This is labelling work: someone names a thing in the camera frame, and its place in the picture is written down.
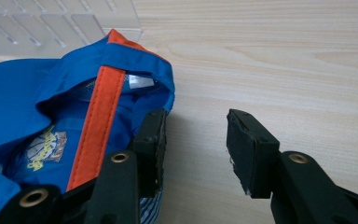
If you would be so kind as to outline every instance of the blue fabric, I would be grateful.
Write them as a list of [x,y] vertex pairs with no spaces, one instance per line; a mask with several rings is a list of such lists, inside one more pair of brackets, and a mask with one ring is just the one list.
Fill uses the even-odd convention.
[[[0,209],[29,185],[56,184],[65,192],[86,117],[92,81],[102,65],[153,78],[153,85],[123,86],[106,154],[125,149],[146,113],[172,109],[171,65],[158,56],[107,37],[61,59],[24,59],[0,63]],[[141,206],[159,210],[160,195]],[[143,217],[152,223],[152,217]]]

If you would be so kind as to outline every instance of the embroidered patch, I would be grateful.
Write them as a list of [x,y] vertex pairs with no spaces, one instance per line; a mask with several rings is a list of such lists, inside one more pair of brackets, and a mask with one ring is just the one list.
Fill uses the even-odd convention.
[[59,162],[66,144],[66,132],[53,133],[48,127],[26,149],[27,168],[35,171],[43,168],[45,161]]

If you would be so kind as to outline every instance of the white tag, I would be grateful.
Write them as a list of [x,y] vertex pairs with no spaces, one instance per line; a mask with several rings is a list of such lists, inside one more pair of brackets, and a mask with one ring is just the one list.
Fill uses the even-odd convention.
[[143,87],[154,86],[153,78],[148,77],[137,77],[129,75],[130,89],[138,89]]

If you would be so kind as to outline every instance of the light wood surface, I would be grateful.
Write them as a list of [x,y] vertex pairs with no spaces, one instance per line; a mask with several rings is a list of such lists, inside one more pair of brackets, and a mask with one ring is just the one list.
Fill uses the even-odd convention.
[[358,193],[358,0],[134,4],[140,43],[172,63],[176,84],[160,223],[274,223],[232,172],[230,108]]

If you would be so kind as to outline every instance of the metal ring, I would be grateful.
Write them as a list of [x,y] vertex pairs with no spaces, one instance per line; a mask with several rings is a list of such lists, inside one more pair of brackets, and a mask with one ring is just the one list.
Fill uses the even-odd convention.
[[21,207],[32,207],[42,203],[48,197],[48,191],[46,189],[34,189],[33,191],[25,194],[20,199]]
[[308,163],[307,157],[305,157],[301,154],[298,154],[298,153],[290,154],[289,159],[292,161],[295,161],[297,163],[301,163],[301,164]]
[[116,162],[116,163],[120,163],[120,162],[124,162],[129,158],[129,155],[127,155],[126,153],[118,153],[114,156],[112,156],[111,160],[112,162]]

